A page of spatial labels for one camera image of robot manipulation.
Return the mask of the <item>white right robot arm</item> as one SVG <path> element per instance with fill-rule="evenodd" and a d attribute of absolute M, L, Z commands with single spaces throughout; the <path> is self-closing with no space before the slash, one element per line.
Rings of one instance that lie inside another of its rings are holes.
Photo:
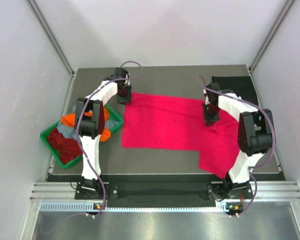
<path fill-rule="evenodd" d="M 203 88 L 203 119 L 207 127 L 221 120 L 225 111 L 238 122 L 239 152 L 223 180 L 224 197 L 235 198 L 248 189 L 250 173 L 257 162 L 275 146 L 273 115 L 269 109 L 241 99 L 232 90 L 221 90 L 217 82 Z"/>

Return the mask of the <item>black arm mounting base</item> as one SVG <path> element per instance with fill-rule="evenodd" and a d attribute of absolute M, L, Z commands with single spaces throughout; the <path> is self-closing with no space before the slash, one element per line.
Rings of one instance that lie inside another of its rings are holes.
<path fill-rule="evenodd" d="M 128 197 L 197 197 L 200 200 L 223 201 L 228 199 L 251 199 L 253 190 L 251 184 L 232 183 L 228 179 L 212 182 L 200 179 L 198 181 L 173 181 L 171 179 L 161 181 L 110 181 L 102 184 L 93 180 L 80 180 L 77 185 L 70 184 L 75 190 L 76 200 L 119 200 Z"/>

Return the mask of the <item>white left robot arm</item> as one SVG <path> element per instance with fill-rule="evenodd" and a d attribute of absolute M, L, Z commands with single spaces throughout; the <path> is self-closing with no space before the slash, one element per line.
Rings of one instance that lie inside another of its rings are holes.
<path fill-rule="evenodd" d="M 105 77 L 93 93 L 76 101 L 75 127 L 83 159 L 80 187 L 95 199 L 104 191 L 99 164 L 99 144 L 106 124 L 104 107 L 114 96 L 119 104 L 131 102 L 129 77 L 126 69 L 117 67 L 114 74 Z"/>

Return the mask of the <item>pink t-shirt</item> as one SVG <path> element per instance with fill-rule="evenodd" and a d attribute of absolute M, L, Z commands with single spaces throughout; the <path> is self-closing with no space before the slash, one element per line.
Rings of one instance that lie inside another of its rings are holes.
<path fill-rule="evenodd" d="M 123 118 L 122 147 L 198 151 L 199 167 L 220 178 L 239 154 L 238 121 L 221 110 L 206 126 L 203 100 L 132 93 Z"/>

